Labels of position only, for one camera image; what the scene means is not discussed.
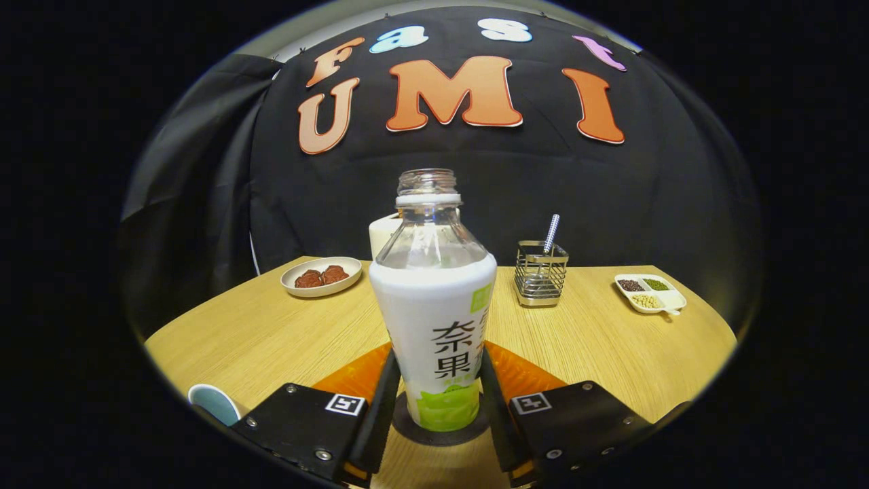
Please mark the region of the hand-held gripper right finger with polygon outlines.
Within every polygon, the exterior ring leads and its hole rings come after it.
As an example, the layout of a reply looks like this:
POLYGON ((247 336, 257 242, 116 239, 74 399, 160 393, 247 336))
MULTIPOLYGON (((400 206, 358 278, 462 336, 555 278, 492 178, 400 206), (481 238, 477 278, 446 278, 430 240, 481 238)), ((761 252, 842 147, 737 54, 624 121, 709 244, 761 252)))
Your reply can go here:
POLYGON ((592 380, 568 384, 500 346, 482 350, 481 406, 513 488, 584 488, 654 423, 592 380))

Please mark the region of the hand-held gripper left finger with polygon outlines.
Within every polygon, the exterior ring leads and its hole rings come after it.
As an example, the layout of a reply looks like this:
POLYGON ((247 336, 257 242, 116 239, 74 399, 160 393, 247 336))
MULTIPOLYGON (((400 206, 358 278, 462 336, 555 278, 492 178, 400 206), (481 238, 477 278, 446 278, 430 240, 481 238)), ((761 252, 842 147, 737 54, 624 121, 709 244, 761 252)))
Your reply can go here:
POLYGON ((380 350, 363 393, 286 383, 231 424, 238 439, 326 486, 370 486, 381 471, 400 371, 380 350))

